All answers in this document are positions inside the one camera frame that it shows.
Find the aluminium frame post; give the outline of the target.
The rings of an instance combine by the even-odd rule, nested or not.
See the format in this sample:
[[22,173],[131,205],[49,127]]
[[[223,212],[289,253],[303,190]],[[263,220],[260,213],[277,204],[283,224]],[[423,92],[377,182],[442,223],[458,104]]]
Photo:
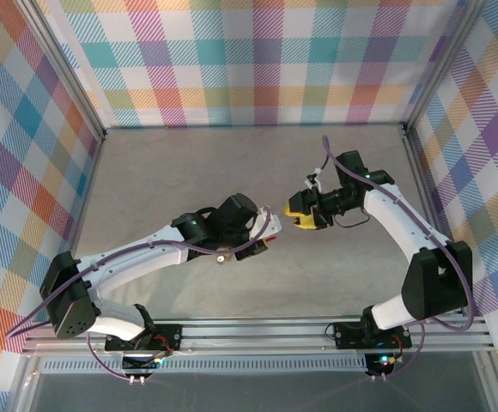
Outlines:
[[426,112],[486,2],[487,0],[457,0],[405,110],[400,123],[405,133],[415,129],[418,121]]
[[41,11],[37,0],[14,1],[26,18],[28,25],[33,29],[37,40],[57,72],[59,79],[64,83],[72,100],[78,105],[83,119],[88,122],[89,128],[98,136],[100,142],[104,142],[107,134],[106,127],[101,122],[97,111],[94,109],[81,82],[78,80],[70,61]]

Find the aluminium side rail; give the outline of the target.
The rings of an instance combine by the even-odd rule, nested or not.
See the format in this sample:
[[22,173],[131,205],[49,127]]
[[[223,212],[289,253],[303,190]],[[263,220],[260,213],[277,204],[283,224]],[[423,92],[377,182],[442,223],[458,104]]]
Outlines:
[[425,172],[419,160],[416,149],[416,132],[412,131],[406,123],[402,123],[403,144],[410,163],[410,169],[415,180],[417,193],[423,207],[423,214],[434,229],[443,233],[439,216],[434,208],[434,202],[428,183],[425,179]]
[[90,203],[90,198],[92,195],[92,191],[94,188],[94,182],[96,180],[96,176],[98,173],[98,168],[100,165],[100,158],[102,156],[103,148],[105,146],[106,139],[101,139],[99,141],[99,144],[96,146],[96,150],[94,153],[94,158],[91,163],[91,168],[89,169],[89,174],[88,174],[88,179],[87,183],[84,188],[83,196],[82,196],[82,201],[80,203],[80,206],[78,208],[78,215],[75,220],[74,226],[72,227],[71,230],[71,236],[69,240],[69,250],[72,252],[73,255],[76,254],[76,250],[80,241],[80,238],[82,236],[82,228],[86,219],[87,211],[88,211],[88,206]]

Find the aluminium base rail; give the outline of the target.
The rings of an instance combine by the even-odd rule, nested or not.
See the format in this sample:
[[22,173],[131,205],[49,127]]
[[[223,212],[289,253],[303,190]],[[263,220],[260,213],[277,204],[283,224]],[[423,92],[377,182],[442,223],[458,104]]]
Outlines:
[[[310,318],[194,318],[166,319],[158,324],[180,324],[177,354],[195,356],[258,354],[334,354],[337,352],[332,323],[351,322],[354,317]],[[430,321],[408,327],[411,347],[423,352],[491,351],[494,343],[483,318],[476,318],[465,331],[452,331]]]

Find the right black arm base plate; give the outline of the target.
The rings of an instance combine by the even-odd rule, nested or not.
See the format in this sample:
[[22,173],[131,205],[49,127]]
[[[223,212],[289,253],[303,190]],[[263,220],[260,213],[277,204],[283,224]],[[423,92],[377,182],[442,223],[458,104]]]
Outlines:
[[389,330],[366,330],[358,322],[336,322],[333,338],[337,349],[406,349],[412,347],[410,333],[402,326]]

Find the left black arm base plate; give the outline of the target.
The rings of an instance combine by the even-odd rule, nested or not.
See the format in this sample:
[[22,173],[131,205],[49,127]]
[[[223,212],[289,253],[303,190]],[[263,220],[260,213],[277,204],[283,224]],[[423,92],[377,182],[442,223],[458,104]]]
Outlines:
[[108,336],[105,342],[106,352],[160,352],[180,349],[182,338],[181,324],[155,324],[145,328],[130,340]]

